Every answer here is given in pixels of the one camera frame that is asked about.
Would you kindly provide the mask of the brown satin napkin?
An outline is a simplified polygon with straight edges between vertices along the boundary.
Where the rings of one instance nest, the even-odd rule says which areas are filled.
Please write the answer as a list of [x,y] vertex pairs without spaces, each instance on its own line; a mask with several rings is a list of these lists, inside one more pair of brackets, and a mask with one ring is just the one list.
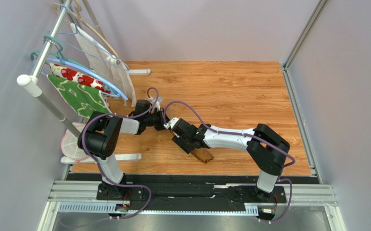
[[207,164],[214,159],[212,154],[205,148],[194,149],[191,154],[204,164]]

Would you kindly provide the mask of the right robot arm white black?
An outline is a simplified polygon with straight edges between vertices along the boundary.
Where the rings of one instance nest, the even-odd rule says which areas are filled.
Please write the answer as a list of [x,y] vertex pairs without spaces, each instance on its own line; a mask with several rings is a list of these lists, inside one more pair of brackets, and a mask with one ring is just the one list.
[[247,152],[260,168],[256,188],[266,194],[273,192],[290,150],[289,142],[266,124],[258,124],[250,129],[219,128],[205,124],[196,127],[175,117],[164,126],[174,134],[173,142],[188,154],[201,148]]

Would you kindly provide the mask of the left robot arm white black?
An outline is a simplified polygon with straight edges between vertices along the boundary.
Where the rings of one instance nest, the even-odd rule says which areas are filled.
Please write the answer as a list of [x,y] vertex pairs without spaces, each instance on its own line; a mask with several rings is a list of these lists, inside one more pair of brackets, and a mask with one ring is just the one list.
[[115,158],[120,134],[140,135],[147,127],[164,130],[169,121],[158,100],[137,100],[126,117],[95,111],[77,139],[77,146],[91,157],[102,175],[97,199],[121,200],[129,195],[127,178]]

